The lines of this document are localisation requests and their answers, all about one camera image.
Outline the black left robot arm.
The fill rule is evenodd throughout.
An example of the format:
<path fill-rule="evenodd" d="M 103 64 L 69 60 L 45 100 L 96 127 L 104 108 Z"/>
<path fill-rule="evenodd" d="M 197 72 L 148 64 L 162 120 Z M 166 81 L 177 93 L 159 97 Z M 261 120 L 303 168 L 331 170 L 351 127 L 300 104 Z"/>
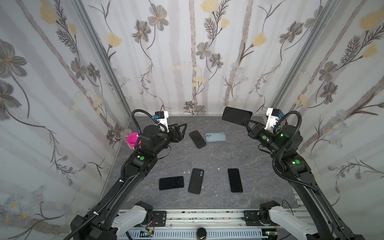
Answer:
<path fill-rule="evenodd" d="M 122 204 L 135 187 L 158 162 L 158 154 L 185 137 L 187 124 L 167 122 L 166 111 L 151 115 L 140 109 L 131 113 L 138 139 L 134 151 L 123 163 L 118 180 L 106 195 L 85 216 L 77 215 L 71 222 L 67 240 L 117 240 L 137 225 L 154 222 L 153 207 L 138 202 L 120 215 Z"/>

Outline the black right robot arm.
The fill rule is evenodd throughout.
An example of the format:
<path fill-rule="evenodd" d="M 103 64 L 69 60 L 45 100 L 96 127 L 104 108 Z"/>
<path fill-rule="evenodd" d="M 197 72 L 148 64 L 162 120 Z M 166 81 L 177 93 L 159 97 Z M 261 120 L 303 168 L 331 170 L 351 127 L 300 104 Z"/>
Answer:
<path fill-rule="evenodd" d="M 260 142 L 272 154 L 272 168 L 283 180 L 289 182 L 304 203 L 314 221 L 309 227 L 304 221 L 284 210 L 282 206 L 268 203 L 261 219 L 275 223 L 298 240 L 362 240 L 363 235 L 355 234 L 339 217 L 316 182 L 312 169 L 297 152 L 302 116 L 297 111 L 285 114 L 272 131 L 265 125 L 243 118 L 249 137 Z"/>

